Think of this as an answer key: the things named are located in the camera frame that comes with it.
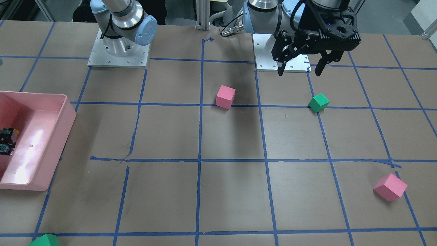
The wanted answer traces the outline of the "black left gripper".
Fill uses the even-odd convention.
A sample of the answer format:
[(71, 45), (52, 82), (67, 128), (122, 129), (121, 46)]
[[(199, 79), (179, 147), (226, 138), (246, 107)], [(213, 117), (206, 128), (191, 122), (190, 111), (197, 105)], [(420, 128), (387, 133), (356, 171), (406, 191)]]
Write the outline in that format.
[(272, 48), (278, 75), (291, 68), (292, 72), (309, 72), (309, 59), (302, 54), (321, 54), (315, 75), (340, 61), (343, 52), (361, 43), (356, 25), (356, 13), (348, 0), (284, 0), (282, 13), (289, 18), (291, 30), (277, 28)]

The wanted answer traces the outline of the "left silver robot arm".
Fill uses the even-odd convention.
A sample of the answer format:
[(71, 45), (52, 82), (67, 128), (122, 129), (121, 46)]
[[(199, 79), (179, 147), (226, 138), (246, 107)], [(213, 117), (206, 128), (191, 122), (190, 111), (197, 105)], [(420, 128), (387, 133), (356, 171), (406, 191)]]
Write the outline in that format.
[(271, 59), (282, 76), (289, 61), (301, 54), (320, 54), (315, 68), (339, 62), (362, 41), (356, 13), (348, 0), (246, 0), (242, 26), (247, 33), (272, 35)]

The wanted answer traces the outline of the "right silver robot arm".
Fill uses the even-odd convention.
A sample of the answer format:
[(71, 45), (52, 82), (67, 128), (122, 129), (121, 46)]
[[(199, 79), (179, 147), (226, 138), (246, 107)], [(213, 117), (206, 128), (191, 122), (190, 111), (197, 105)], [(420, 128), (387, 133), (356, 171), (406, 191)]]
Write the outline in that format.
[(100, 27), (100, 38), (126, 38), (146, 46), (156, 36), (157, 20), (136, 0), (91, 0), (89, 5)]

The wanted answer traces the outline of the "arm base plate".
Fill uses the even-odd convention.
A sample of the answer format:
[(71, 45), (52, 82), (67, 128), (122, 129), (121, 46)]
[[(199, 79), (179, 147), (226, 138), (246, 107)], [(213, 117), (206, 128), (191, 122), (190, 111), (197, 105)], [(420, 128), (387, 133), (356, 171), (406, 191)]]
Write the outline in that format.
[(101, 39), (101, 34), (101, 30), (98, 30), (87, 63), (89, 67), (147, 68), (150, 44), (141, 46), (124, 37)]
[[(275, 38), (272, 34), (253, 34), (253, 51), (256, 61), (256, 70), (262, 72), (277, 72), (278, 63), (271, 54)], [(284, 73), (310, 72), (310, 62), (307, 55), (299, 55), (287, 62)]]

